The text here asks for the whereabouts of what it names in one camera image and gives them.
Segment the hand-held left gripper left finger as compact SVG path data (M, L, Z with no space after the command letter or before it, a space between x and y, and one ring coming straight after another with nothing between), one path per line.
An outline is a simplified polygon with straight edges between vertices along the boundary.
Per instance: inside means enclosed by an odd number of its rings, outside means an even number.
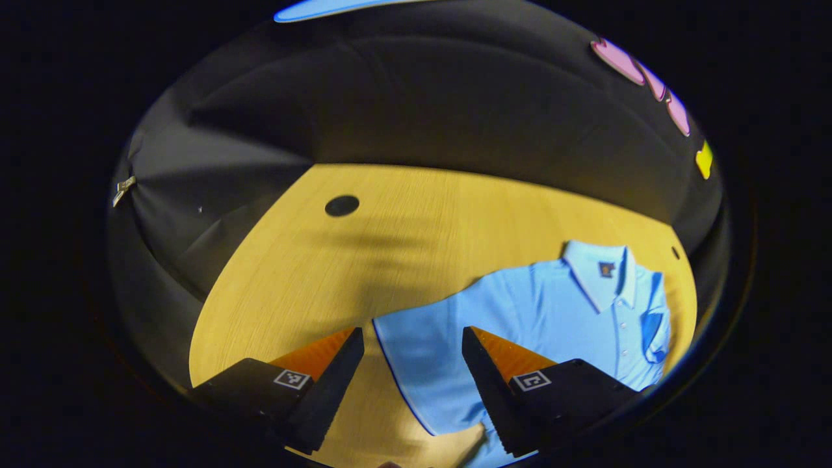
M241 359L189 396L225 423L311 455L323 445L363 355L362 328L348 327L272 361Z

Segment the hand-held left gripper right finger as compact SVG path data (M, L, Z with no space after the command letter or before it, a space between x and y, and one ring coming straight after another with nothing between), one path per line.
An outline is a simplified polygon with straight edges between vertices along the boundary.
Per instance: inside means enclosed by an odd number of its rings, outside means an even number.
M653 391L636 391L585 359L558 363L475 326L463 329L461 345L501 444L517 457L597 441Z

